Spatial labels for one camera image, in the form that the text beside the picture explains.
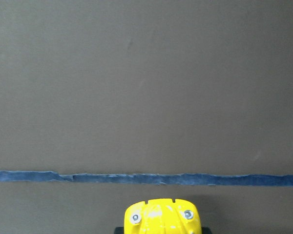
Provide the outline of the yellow beetle toy car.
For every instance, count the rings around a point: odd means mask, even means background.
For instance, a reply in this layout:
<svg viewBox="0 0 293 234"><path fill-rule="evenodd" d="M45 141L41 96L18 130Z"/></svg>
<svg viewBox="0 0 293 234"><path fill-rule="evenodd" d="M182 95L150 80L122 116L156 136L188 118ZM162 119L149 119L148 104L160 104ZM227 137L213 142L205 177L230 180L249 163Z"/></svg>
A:
<svg viewBox="0 0 293 234"><path fill-rule="evenodd" d="M196 206L183 199L159 198L129 206L124 216L125 234L201 234Z"/></svg>

